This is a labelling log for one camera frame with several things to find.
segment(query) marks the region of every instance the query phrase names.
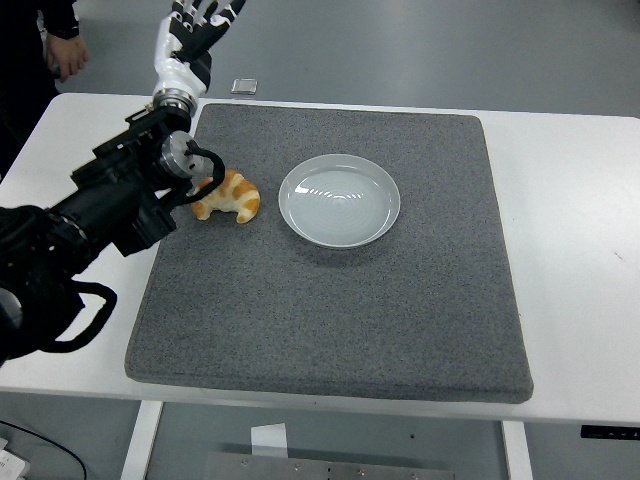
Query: person's hand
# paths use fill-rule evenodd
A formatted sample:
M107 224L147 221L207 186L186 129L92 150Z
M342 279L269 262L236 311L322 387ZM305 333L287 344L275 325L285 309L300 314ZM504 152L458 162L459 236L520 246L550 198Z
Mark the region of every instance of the person's hand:
M82 36L64 40L50 33L47 34L47 65L51 68L54 63L58 63L61 82L64 82L69 75L77 74L88 61L89 49Z

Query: white table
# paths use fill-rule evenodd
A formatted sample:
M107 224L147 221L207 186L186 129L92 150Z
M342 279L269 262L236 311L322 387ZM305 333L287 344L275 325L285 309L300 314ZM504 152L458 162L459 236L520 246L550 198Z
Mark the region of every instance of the white table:
M0 185L0 205L47 207L91 149L125 130L146 97L65 94L50 106ZM204 103L216 102L207 100ZM81 275L118 293L100 335L65 355L37 352L0 368L4 391L399 415L640 425L640 121L484 111L482 121L535 383L521 405L439 403L204 390L129 379L124 357L156 247L112 246ZM86 302L95 309L97 302ZM92 318L78 317L65 337Z

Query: plate rim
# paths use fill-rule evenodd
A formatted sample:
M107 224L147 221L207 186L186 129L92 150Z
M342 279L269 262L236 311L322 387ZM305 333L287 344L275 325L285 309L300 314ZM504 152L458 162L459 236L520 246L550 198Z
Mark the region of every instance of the plate rim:
M391 195L392 195L392 197L394 199L397 199L397 208L393 209L393 210L395 210L395 212L393 213L392 218L390 218L389 220L387 220L385 222L385 227L380 229L378 232L376 232L375 235L373 235L373 236L371 236L371 237L369 237L369 238L367 238L365 240L362 240L360 242L356 242L356 243L352 243L352 244L348 244L348 245L328 244L328 243L324 243L324 242L318 241L318 240L314 239L313 237L305 234L302 230L297 228L297 226L295 225L293 220L290 218L290 214L287 215L285 213L285 210L290 212L290 210L284 208L283 204L285 203L285 200L287 198L287 193L290 190L289 188L286 188L285 186L287 185L287 183L289 183L291 177L293 177L297 171L300 171L300 170L304 169L304 165L305 164L312 163L312 162L317 162L319 159L326 158L326 157L341 157L341 158L348 158L348 159L356 159L357 162L362 162L364 164L369 164L369 166L371 166L375 170L378 170L381 173L381 175L383 177L385 177L390 182L390 186L392 186L392 188L390 190L390 193L391 193ZM360 169L358 169L357 166L354 166L354 167L355 167L355 169L357 171L360 171ZM308 170L308 173L311 174L311 173L314 172L314 170L317 170L317 169L310 169L310 170ZM317 245L317 246L323 247L323 248L334 249L334 250L346 250L346 249L358 248L358 247L362 247L364 245L368 245L369 243L374 242L375 240L377 240L380 237L382 237L385 233L387 233L391 229L391 227L395 224L396 220L398 219L398 216L400 215L401 198L400 198L400 190L398 189L398 185L396 184L396 182L393 179L393 177L391 175L389 175L389 172L387 172L384 168L382 168L377 163L372 162L371 160L368 160L366 158L360 157L358 155L352 155L352 154L349 154L349 153L325 153L325 154L322 154L322 155L317 155L315 157L308 158L308 159L300 162L298 165L293 167L287 173L287 175L285 175L284 179L282 180L282 182L280 184L280 189L278 191L278 207L279 207L279 210L280 210L280 215L284 219L285 223L289 226L289 228L291 228L291 230L293 230L296 234L298 234L299 236L301 236L305 240L313 243L314 245Z

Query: cable on floor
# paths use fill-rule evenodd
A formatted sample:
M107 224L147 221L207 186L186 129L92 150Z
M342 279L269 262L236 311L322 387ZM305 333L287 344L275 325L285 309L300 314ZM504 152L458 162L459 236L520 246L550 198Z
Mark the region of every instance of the cable on floor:
M49 442L51 445L53 445L55 447L58 447L60 450L68 453L69 455L71 455L80 464L80 466L82 467L82 478L83 478L83 480L87 480L87 467L85 467L84 462L82 460L80 460L80 457L78 457L75 453L73 453L68 448L63 447L59 443L54 442L50 438L44 437L44 436L40 435L39 433L32 432L31 430L27 430L26 428L19 427L18 425L14 425L13 423L6 422L4 420L0 420L0 423L3 424L3 425L7 425L8 427L20 430L22 432L28 433L29 435L33 435L34 437L38 437L39 439L44 440L45 442Z

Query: person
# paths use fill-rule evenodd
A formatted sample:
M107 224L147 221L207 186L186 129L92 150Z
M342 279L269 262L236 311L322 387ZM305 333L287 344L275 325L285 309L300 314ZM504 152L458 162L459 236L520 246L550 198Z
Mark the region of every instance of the person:
M60 81L77 74L89 61L73 10L75 0L10 2L0 15L0 180L49 105L59 94L51 68ZM47 30L46 58L37 24L38 11Z

